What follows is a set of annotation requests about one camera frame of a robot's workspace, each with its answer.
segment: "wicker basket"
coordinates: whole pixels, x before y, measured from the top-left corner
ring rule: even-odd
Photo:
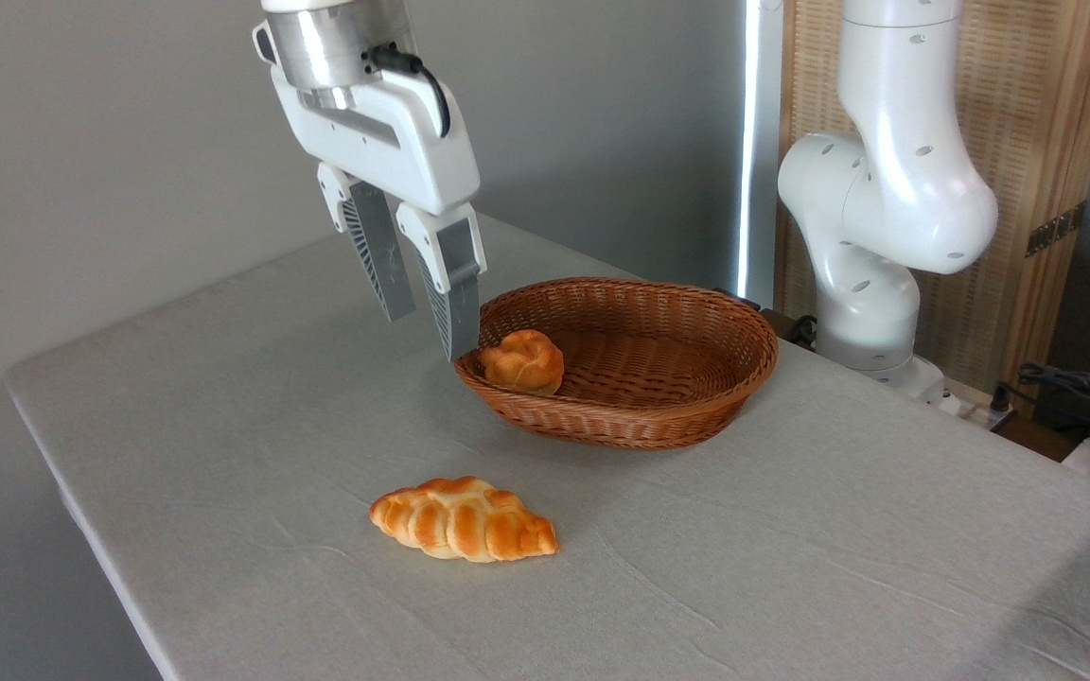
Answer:
[[[554,397],[502,391],[481,350],[535,328],[566,358]],[[610,448],[682,448],[738,415],[776,366],[763,316],[714,290],[577,277],[511,290],[482,305],[479,349],[455,363],[498,415],[528,430]]]

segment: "braided bread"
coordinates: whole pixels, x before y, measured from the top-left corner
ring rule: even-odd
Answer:
[[[494,562],[558,550],[553,522],[524,509],[514,491],[473,476],[390,491],[373,503],[368,519],[403,547],[437,559]]]

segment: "electrical cable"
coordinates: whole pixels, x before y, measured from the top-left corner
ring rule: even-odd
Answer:
[[[423,76],[427,81],[427,85],[432,86],[433,94],[436,95],[436,107],[440,111],[440,137],[448,137],[448,131],[453,127],[453,117],[448,110],[448,98],[445,97],[445,89],[440,86],[440,82],[436,81],[436,76],[427,70],[427,66],[423,65],[423,60],[417,54],[399,52],[398,45],[390,42],[388,46],[373,47],[372,50],[362,53],[360,58],[361,60],[372,60],[377,69],[389,69],[402,74]]]
[[[797,318],[797,321],[792,323],[792,329],[785,337],[785,341],[790,341],[790,343],[804,343],[807,345],[814,344],[814,337],[819,335],[818,332],[819,319],[814,315],[801,315]]]
[[[1037,362],[1026,362],[1017,368],[1016,375],[1018,384],[1046,385],[1046,387],[1070,392],[1074,397],[1090,402],[1090,374],[1086,372],[1063,370]]]
[[[1008,393],[1010,393],[1010,396],[1016,396],[1016,397],[1020,398],[1021,400],[1025,400],[1025,401],[1029,402],[1030,404],[1042,406],[1042,409],[1044,409],[1045,411],[1047,411],[1047,412],[1050,412],[1052,414],[1056,414],[1056,415],[1059,415],[1059,417],[1063,417],[1063,418],[1066,418],[1066,419],[1073,419],[1073,421],[1076,421],[1078,423],[1086,424],[1086,426],[1090,426],[1090,417],[1086,417],[1086,415],[1080,415],[1080,414],[1077,414],[1077,413],[1071,413],[1071,412],[1065,411],[1063,409],[1059,409],[1059,406],[1055,406],[1055,405],[1049,404],[1049,402],[1046,402],[1045,400],[1039,400],[1039,398],[1034,398],[1032,396],[1027,396],[1027,393],[1018,391],[1010,384],[998,384],[998,386],[1001,388],[1003,388],[1004,391],[1007,391]]]

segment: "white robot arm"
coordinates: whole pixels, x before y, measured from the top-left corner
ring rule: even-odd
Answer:
[[[263,0],[255,51],[298,142],[319,159],[336,229],[351,236],[389,319],[414,309],[398,231],[420,256],[445,352],[477,345],[485,255],[470,198],[479,189],[465,121],[414,54],[405,0]]]
[[[943,375],[913,355],[906,268],[969,267],[998,219],[957,127],[964,3],[844,0],[838,92],[859,134],[806,135],[778,178],[814,265],[819,354],[933,405]]]

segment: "croissant-shaped bread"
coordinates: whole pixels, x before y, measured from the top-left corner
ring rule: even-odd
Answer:
[[[562,352],[532,328],[507,335],[497,348],[482,350],[485,379],[508,391],[553,396],[562,385]]]
[[[554,523],[532,514],[513,491],[473,476],[428,479],[377,499],[373,525],[403,547],[437,559],[520,560],[557,552]]]

